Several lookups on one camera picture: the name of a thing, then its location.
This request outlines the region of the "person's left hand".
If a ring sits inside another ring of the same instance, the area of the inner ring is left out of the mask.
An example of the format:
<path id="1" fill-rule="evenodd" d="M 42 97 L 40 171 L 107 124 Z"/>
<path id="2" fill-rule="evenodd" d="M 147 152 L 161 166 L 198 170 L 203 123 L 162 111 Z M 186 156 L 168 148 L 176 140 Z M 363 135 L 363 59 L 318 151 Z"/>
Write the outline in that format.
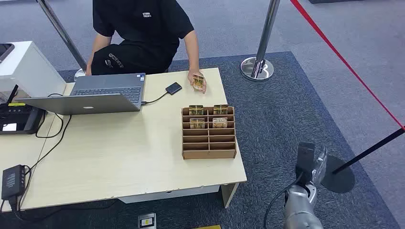
<path id="1" fill-rule="evenodd" d="M 190 69 L 187 76 L 190 86 L 198 92 L 203 94 L 206 93 L 207 90 L 207 82 L 205 76 L 201 73 L 200 69 L 193 68 Z"/>

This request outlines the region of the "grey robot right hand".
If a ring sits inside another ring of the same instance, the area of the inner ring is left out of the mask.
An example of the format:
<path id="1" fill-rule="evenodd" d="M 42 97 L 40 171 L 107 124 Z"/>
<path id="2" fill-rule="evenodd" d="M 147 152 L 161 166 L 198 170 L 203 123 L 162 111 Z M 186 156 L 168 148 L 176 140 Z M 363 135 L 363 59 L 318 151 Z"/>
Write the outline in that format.
<path id="1" fill-rule="evenodd" d="M 321 145 L 315 152 L 315 160 L 312 169 L 311 183 L 318 186 L 325 177 L 328 159 L 328 150 L 324 145 Z"/>

